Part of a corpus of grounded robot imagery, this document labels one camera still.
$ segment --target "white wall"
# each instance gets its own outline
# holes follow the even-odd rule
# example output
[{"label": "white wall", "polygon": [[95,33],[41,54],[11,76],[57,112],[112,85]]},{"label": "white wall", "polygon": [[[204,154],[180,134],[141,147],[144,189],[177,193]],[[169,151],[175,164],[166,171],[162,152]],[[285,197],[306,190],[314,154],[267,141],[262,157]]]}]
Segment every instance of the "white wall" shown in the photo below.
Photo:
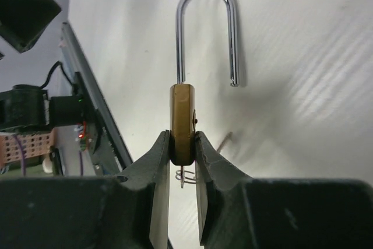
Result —
[{"label": "white wall", "polygon": [[[62,12],[51,22],[30,51],[19,54],[0,38],[0,51],[5,54],[5,58],[0,61],[0,92],[10,90],[13,85],[20,83],[43,84],[50,67],[60,59],[58,44],[61,24],[67,20],[69,0],[55,1],[62,7]],[[55,85],[50,86],[52,94],[55,93]]]},{"label": "white wall", "polygon": [[[71,0],[69,20],[134,159],[169,128],[178,1]],[[229,86],[223,1],[193,0],[186,10],[197,129],[214,146],[232,131],[223,155],[252,176],[373,184],[373,0],[237,4],[238,89]],[[195,248],[195,187],[170,184],[170,240]]]}]

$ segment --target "purple wire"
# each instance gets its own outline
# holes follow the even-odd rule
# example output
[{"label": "purple wire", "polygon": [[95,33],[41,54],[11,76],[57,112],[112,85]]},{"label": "purple wire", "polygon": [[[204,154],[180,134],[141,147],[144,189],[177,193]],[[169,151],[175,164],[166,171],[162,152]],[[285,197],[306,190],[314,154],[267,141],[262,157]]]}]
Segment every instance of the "purple wire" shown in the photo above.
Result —
[{"label": "purple wire", "polygon": [[79,161],[80,161],[80,176],[83,176],[83,156],[82,156],[81,151],[79,151]]},{"label": "purple wire", "polygon": [[19,149],[21,151],[21,170],[22,170],[22,175],[26,176],[26,153],[24,152],[23,146],[17,135],[13,134],[14,139],[18,143]]}]

